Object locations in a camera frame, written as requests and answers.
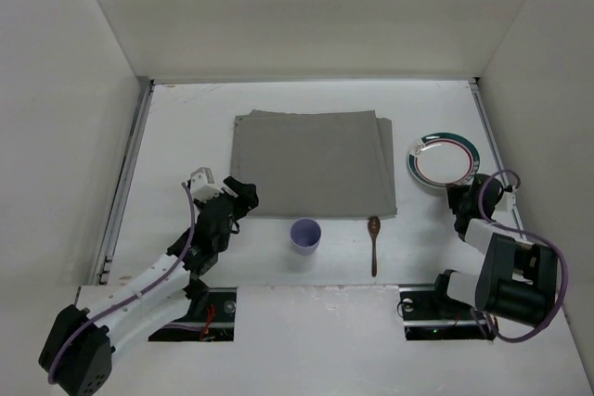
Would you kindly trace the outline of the brown wooden spoon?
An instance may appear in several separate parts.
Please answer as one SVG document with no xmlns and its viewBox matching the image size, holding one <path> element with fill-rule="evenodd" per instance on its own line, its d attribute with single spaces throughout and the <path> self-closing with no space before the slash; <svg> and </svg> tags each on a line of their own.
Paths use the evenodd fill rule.
<svg viewBox="0 0 594 396">
<path fill-rule="evenodd" d="M 381 220 L 378 216 L 368 218 L 368 233 L 371 239 L 371 276 L 378 273 L 377 239 L 381 230 Z"/>
</svg>

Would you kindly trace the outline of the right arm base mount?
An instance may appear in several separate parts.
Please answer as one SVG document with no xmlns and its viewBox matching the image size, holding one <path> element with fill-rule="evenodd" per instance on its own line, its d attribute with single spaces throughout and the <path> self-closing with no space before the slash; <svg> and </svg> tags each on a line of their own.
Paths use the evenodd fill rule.
<svg viewBox="0 0 594 396">
<path fill-rule="evenodd" d="M 407 341 L 495 339 L 485 318 L 469 305 L 438 302 L 433 292 L 432 284 L 398 288 L 396 311 Z"/>
</svg>

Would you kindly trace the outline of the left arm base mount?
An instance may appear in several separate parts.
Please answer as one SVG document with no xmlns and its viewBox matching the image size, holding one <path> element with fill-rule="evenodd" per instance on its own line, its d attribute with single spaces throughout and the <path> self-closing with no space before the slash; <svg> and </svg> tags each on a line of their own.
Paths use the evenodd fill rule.
<svg viewBox="0 0 594 396">
<path fill-rule="evenodd" d="M 236 287 L 211 288 L 208 296 L 192 302 L 188 313 L 148 337 L 149 342 L 232 342 L 237 314 Z"/>
</svg>

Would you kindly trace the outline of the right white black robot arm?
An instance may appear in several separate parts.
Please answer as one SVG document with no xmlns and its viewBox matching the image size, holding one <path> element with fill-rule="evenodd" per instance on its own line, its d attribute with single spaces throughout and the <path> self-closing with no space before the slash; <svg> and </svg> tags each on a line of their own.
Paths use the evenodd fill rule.
<svg viewBox="0 0 594 396">
<path fill-rule="evenodd" d="M 467 185 L 445 186 L 459 239 L 483 255 L 476 274 L 448 269 L 434 283 L 433 301 L 530 326 L 548 327 L 562 306 L 568 279 L 559 249 L 540 236 L 500 224 L 493 213 L 520 181 L 503 185 L 496 174 L 478 173 Z"/>
</svg>

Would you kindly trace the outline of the left metal table rail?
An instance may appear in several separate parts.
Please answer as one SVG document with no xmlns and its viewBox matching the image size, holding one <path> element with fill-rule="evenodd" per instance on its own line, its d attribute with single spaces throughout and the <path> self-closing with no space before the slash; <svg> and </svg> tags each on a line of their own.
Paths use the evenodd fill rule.
<svg viewBox="0 0 594 396">
<path fill-rule="evenodd" d="M 123 153 L 117 186 L 110 204 L 109 218 L 98 245 L 94 266 L 91 269 L 90 285 L 106 285 L 108 283 L 110 267 L 121 231 L 125 206 L 148 119 L 152 93 L 154 91 L 154 81 L 146 76 L 137 77 L 137 80 L 140 87 L 139 96 Z"/>
</svg>

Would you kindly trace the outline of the white plate green red rim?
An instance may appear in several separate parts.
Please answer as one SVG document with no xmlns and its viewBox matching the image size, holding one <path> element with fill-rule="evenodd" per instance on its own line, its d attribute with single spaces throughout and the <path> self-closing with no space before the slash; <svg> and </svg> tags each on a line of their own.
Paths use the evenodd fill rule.
<svg viewBox="0 0 594 396">
<path fill-rule="evenodd" d="M 407 154 L 411 175 L 422 185 L 436 189 L 470 183 L 480 163 L 480 153 L 473 142 L 450 132 L 424 135 Z"/>
</svg>

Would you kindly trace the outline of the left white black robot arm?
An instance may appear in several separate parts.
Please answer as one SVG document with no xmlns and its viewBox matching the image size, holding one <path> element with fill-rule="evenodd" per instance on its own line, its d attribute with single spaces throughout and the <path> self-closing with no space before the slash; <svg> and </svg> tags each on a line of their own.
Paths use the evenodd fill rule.
<svg viewBox="0 0 594 396">
<path fill-rule="evenodd" d="M 182 184 L 190 226 L 147 270 L 104 300 L 56 316 L 38 364 L 69 395 L 93 395 L 136 344 L 192 313 L 209 294 L 202 277 L 259 205 L 254 184 L 228 176 L 222 185 L 194 173 Z"/>
</svg>

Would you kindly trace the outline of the lavender plastic cup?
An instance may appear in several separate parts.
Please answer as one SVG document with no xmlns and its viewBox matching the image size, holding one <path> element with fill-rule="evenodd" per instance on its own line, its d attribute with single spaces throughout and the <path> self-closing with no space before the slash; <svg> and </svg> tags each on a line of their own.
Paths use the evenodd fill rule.
<svg viewBox="0 0 594 396">
<path fill-rule="evenodd" d="M 319 246 L 322 229 L 317 221 L 312 219 L 297 220 L 291 227 L 291 244 L 300 255 L 311 255 Z"/>
</svg>

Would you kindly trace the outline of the right metal table rail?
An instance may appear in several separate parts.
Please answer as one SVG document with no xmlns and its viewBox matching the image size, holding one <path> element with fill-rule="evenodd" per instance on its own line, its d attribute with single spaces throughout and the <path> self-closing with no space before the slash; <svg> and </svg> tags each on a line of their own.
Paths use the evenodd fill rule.
<svg viewBox="0 0 594 396">
<path fill-rule="evenodd" d="M 497 146 L 495 134 L 493 132 L 491 123 L 490 123 L 487 113 L 486 113 L 479 81 L 480 81 L 479 78 L 472 78 L 469 81 L 469 85 L 471 88 L 471 93 L 472 93 L 472 96 L 474 99 L 475 106 L 477 108 L 479 117 L 480 117 L 482 125 L 484 127 L 484 132 L 485 132 L 486 138 L 488 140 L 488 145 L 490 147 L 492 157 L 494 158 L 494 163 L 496 166 L 495 170 L 499 171 L 499 170 L 502 170 L 505 167 L 505 165 L 501 158 L 500 151 Z M 523 229 L 523 222 L 522 222 L 522 218 L 521 218 L 520 213 L 517 208 L 517 203 L 516 203 L 516 207 L 514 208 L 513 211 L 504 211 L 501 208 L 501 205 L 498 203 L 496 206 L 496 210 L 493 215 L 493 218 L 495 220 L 497 220 L 498 222 L 500 222 L 501 224 L 511 225 L 517 229 Z"/>
</svg>

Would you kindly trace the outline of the grey cloth placemat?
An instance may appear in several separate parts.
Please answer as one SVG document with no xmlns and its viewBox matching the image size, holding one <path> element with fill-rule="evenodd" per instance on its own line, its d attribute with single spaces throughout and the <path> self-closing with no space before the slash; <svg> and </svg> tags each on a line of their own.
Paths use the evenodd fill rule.
<svg viewBox="0 0 594 396">
<path fill-rule="evenodd" d="M 373 110 L 238 115 L 230 173 L 256 185 L 260 217 L 397 214 L 393 124 Z"/>
</svg>

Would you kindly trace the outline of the metal table rail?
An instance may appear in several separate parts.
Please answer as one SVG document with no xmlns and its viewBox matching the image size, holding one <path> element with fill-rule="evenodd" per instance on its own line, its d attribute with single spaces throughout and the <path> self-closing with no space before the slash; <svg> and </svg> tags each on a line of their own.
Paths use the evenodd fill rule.
<svg viewBox="0 0 594 396">
<path fill-rule="evenodd" d="M 497 146 L 495 134 L 493 132 L 491 123 L 490 123 L 487 113 L 486 113 L 479 81 L 480 81 L 479 78 L 472 78 L 469 81 L 469 85 L 471 88 L 471 93 L 472 93 L 472 96 L 474 99 L 475 106 L 477 108 L 479 117 L 480 117 L 482 125 L 484 127 L 484 132 L 485 132 L 486 138 L 488 140 L 488 145 L 490 147 L 492 157 L 494 158 L 494 163 L 496 166 L 495 170 L 499 171 L 499 170 L 502 170 L 505 167 L 505 165 L 501 158 L 500 151 Z M 496 210 L 493 215 L 493 218 L 495 220 L 497 220 L 498 222 L 500 222 L 501 224 L 511 225 L 517 229 L 523 229 L 523 222 L 522 222 L 522 218 L 521 218 L 520 213 L 517 208 L 517 203 L 516 203 L 516 207 L 514 208 L 513 211 L 504 211 L 501 208 L 501 205 L 498 203 L 496 206 Z"/>
<path fill-rule="evenodd" d="M 94 266 L 91 269 L 90 285 L 106 285 L 108 283 L 110 267 L 121 231 L 125 206 L 148 119 L 152 93 L 154 91 L 154 81 L 146 76 L 137 77 L 137 80 L 140 87 L 139 96 L 123 153 L 117 186 L 110 204 L 109 218 L 98 245 Z"/>
</svg>

